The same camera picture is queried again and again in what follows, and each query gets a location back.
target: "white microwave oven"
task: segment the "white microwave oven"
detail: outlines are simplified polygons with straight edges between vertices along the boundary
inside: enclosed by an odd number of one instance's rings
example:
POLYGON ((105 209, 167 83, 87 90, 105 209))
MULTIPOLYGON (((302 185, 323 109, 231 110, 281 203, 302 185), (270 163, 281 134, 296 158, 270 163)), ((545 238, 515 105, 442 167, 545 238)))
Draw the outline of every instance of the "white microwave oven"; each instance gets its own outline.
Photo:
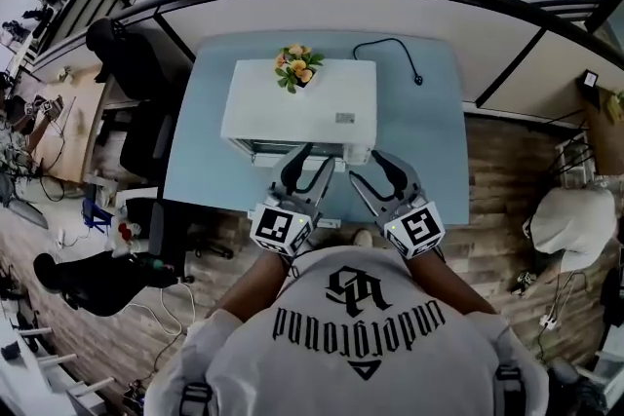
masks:
POLYGON ((278 79, 272 59, 237 62, 221 123, 224 140, 257 167, 273 167, 306 142, 313 143, 306 170, 317 170, 328 156, 336 157, 336 171, 368 162, 377 133, 374 62, 325 59, 296 95, 278 79))

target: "green leaf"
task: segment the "green leaf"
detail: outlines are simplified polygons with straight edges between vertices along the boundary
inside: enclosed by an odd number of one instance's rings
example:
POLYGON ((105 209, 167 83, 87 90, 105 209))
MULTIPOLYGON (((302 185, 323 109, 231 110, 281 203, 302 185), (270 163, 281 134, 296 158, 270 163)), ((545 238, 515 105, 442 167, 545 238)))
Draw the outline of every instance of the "green leaf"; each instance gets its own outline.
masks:
POLYGON ((322 54, 315 54, 310 58, 310 64, 319 64, 323 59, 325 59, 325 56, 322 54))

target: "wooden desk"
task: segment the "wooden desk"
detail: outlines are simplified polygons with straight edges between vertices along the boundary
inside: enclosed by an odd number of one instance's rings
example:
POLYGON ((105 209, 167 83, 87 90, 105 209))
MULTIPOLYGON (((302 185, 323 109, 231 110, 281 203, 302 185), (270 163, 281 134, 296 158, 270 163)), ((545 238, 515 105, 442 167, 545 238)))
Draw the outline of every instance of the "wooden desk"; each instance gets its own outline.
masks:
POLYGON ((610 91, 599 88, 601 111, 585 102, 589 142, 594 148, 598 175, 624 174, 624 123, 613 124, 606 116, 606 101, 610 91))
MULTIPOLYGON (((57 122, 63 130, 65 145, 58 161, 48 172, 62 180, 82 182, 85 170, 91 163, 105 97, 112 87, 112 79, 106 84, 95 82, 99 71, 99 65, 80 71, 74 75, 71 83, 52 83, 40 93, 47 99, 61 95, 65 105, 57 122)), ((62 138, 55 126, 50 125, 33 157, 46 170, 57 158, 61 147, 62 138)))

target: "flower bouquet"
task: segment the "flower bouquet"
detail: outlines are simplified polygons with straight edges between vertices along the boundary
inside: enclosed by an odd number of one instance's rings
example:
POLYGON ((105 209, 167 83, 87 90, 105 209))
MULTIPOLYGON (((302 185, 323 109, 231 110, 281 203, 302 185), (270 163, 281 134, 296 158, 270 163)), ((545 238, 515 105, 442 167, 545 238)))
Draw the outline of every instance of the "flower bouquet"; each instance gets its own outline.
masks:
POLYGON ((309 47, 294 44, 285 47, 275 59, 275 73, 280 77, 277 84, 286 88, 291 94, 296 94, 296 88, 305 87, 310 83, 317 68, 323 66, 322 54, 312 54, 309 47))

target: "plug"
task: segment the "plug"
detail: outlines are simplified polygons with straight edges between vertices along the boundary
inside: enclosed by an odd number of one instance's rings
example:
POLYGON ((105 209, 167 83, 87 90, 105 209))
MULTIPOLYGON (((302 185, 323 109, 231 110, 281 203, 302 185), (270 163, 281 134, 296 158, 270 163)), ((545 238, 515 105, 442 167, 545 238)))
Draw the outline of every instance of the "plug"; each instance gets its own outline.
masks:
POLYGON ((557 320, 544 314, 539 320, 539 325, 542 327, 545 327, 549 331, 552 331, 553 329, 555 329, 555 326, 557 325, 557 320))
POLYGON ((58 229, 57 248, 62 249, 64 244, 65 244, 65 230, 61 227, 60 229, 58 229))

